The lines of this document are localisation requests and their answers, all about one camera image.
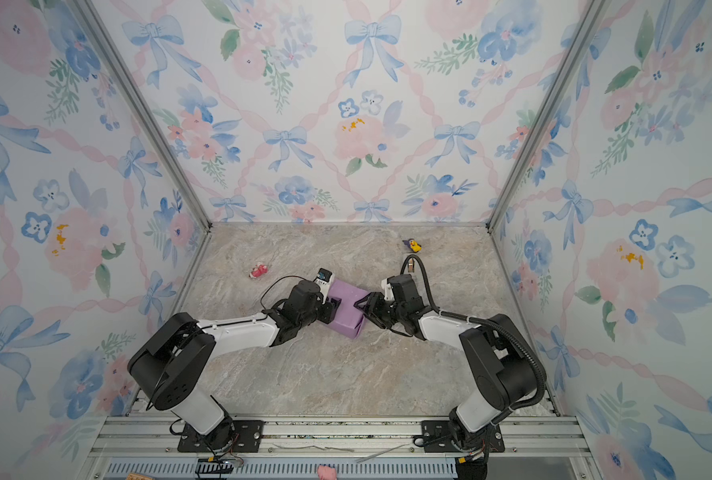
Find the pink purple wrapping paper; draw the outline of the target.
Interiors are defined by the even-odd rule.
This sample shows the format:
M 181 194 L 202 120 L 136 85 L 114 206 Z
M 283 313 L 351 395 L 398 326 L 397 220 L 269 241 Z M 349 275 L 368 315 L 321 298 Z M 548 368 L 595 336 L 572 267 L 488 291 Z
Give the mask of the pink purple wrapping paper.
M 354 303 L 366 296 L 368 292 L 359 287 L 335 279 L 329 290 L 328 298 L 340 300 L 335 319 L 327 325 L 330 329 L 350 339 L 356 339 L 365 323 L 362 310 L 354 307 Z

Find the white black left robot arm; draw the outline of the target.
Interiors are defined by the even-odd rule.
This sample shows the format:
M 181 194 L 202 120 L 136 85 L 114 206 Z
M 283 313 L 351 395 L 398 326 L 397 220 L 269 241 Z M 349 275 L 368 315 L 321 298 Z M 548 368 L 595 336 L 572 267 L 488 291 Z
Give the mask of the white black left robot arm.
M 196 320 L 173 315 L 132 356 L 128 373 L 148 398 L 148 406 L 169 411 L 185 423 L 186 440 L 197 450 L 223 454 L 241 437 L 228 411 L 199 386 L 208 362 L 252 348 L 271 348 L 294 339 L 316 321 L 329 323 L 340 302 L 280 300 L 256 314 L 228 320 Z

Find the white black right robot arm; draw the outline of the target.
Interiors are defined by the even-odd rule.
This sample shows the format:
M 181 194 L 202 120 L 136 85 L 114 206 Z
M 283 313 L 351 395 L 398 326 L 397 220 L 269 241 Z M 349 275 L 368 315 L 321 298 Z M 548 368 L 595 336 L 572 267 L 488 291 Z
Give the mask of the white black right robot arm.
M 465 355 L 476 389 L 449 414 L 453 444 L 482 449 L 496 427 L 517 410 L 540 403 L 547 375 L 534 350 L 510 317 L 464 316 L 416 297 L 386 299 L 372 292 L 354 303 L 378 327 L 403 336 L 453 347 Z

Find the yellow purple toy figure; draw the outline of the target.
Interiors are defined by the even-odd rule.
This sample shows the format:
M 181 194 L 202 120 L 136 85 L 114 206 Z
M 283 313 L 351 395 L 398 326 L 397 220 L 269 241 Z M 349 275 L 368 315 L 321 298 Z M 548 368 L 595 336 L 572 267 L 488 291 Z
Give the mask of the yellow purple toy figure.
M 419 253 L 422 251 L 422 245 L 414 238 L 403 240 L 402 243 L 412 252 Z

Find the red pink toy figure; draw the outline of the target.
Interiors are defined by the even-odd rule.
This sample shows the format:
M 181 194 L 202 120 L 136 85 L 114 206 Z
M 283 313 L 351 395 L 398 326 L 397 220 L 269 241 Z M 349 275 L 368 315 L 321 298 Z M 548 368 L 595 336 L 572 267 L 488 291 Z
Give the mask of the red pink toy figure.
M 251 279 L 259 279 L 269 272 L 269 267 L 265 263 L 257 263 L 250 271 Z

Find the pink object front edge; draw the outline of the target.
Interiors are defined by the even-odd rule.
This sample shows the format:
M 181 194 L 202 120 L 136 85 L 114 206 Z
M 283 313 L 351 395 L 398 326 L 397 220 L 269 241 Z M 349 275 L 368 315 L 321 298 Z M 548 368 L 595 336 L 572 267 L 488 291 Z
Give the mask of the pink object front edge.
M 317 476 L 319 480 L 337 480 L 337 470 L 328 465 L 319 465 L 317 467 Z

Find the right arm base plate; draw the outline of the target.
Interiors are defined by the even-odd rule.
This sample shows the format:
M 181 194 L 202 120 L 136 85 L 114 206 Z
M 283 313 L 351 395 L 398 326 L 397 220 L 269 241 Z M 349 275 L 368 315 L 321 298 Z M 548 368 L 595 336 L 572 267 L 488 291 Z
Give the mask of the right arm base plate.
M 413 444 L 426 453 L 455 453 L 468 455 L 481 451 L 484 446 L 492 453 L 503 453 L 505 445 L 500 427 L 487 426 L 480 434 L 473 434 L 471 443 L 462 445 L 454 439 L 448 420 L 423 420 L 421 433 L 413 438 Z

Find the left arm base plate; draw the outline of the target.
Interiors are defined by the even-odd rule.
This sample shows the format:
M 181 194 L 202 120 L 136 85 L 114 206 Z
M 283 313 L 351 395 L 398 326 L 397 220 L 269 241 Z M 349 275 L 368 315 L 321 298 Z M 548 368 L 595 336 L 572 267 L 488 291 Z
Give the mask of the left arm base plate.
M 185 424 L 174 435 L 179 453 L 258 453 L 265 423 L 261 420 L 224 420 L 208 434 Z

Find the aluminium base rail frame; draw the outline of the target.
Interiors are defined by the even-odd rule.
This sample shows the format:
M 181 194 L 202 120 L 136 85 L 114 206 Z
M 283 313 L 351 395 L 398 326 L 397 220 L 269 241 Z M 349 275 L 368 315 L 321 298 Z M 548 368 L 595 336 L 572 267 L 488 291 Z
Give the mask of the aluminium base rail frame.
M 135 414 L 105 421 L 78 478 L 96 479 L 110 461 L 196 458 L 240 466 L 248 458 L 451 459 L 456 479 L 598 479 L 601 476 L 578 421 L 573 417 L 511 417 L 500 424 L 505 451 L 486 446 L 468 455 L 426 453 L 413 444 L 423 420 L 441 417 L 244 416 L 265 423 L 258 453 L 179 453 L 174 435 L 183 424 L 164 414 Z

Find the aluminium corner post right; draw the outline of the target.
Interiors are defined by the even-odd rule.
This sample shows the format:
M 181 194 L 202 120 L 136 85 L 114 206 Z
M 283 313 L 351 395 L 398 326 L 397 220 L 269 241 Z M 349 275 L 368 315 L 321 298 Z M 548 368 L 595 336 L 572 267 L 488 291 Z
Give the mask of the aluminium corner post right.
M 593 0 L 587 5 L 587 9 L 577 25 L 577 30 L 571 37 L 571 43 L 566 51 L 550 88 L 547 90 L 546 96 L 537 110 L 536 121 L 531 132 L 525 140 L 525 144 L 521 149 L 512 170 L 506 178 L 505 185 L 498 198 L 498 203 L 486 223 L 487 232 L 492 235 L 499 224 L 506 216 L 508 204 L 513 194 L 515 193 L 520 178 L 526 169 L 529 167 L 531 157 L 537 150 L 543 134 L 549 130 L 555 112 L 558 110 L 560 103 L 563 101 L 568 83 L 572 79 L 575 71 L 579 68 L 581 60 L 587 53 L 587 49 L 591 43 L 592 37 L 599 29 L 599 23 L 603 17 L 607 7 L 607 1 Z

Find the aluminium corner post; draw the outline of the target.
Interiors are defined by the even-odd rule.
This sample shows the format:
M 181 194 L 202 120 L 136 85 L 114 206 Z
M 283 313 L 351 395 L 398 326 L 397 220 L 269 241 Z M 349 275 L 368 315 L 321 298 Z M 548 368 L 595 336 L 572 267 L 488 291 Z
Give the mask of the aluminium corner post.
M 208 219 L 205 209 L 185 175 L 185 171 L 169 149 L 165 135 L 159 128 L 151 108 L 139 87 L 135 84 L 131 71 L 124 62 L 93 3 L 84 0 L 71 0 L 67 1 L 67 5 L 97 47 L 101 59 L 107 63 L 110 71 L 119 82 L 126 103 L 131 108 L 142 131 L 171 176 L 174 185 L 179 189 L 185 203 L 194 213 L 199 225 L 206 232 L 209 232 L 212 222 Z
M 513 194 L 515 193 L 520 178 L 526 169 L 529 167 L 531 157 L 537 150 L 543 134 L 549 130 L 555 112 L 558 110 L 560 103 L 563 101 L 568 83 L 572 79 L 575 71 L 579 68 L 581 60 L 587 53 L 587 49 L 591 43 L 592 37 L 599 29 L 599 23 L 603 17 L 607 7 L 607 1 L 593 0 L 587 5 L 587 9 L 577 25 L 577 30 L 571 37 L 571 43 L 566 51 L 550 88 L 547 90 L 546 96 L 537 110 L 536 121 L 531 132 L 525 140 L 525 144 L 521 149 L 512 170 L 506 178 L 505 185 L 498 198 L 498 203 L 486 223 L 487 232 L 492 235 L 499 224 L 506 216 L 508 204 Z

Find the aluminium corner post left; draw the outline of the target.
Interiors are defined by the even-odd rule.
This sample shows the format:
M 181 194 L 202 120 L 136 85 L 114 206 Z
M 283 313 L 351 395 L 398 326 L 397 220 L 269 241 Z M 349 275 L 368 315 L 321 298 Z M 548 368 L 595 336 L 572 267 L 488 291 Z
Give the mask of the aluminium corner post left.
M 124 62 L 93 3 L 84 0 L 71 0 L 67 1 L 67 5 L 97 47 L 101 59 L 107 63 L 110 71 L 119 82 L 126 103 L 131 108 L 142 131 L 171 176 L 174 185 L 179 189 L 185 203 L 194 213 L 199 225 L 206 232 L 209 232 L 212 222 L 208 219 L 205 209 L 185 175 L 185 171 L 169 149 L 165 135 L 159 128 L 151 108 L 139 87 L 135 84 L 131 71 Z

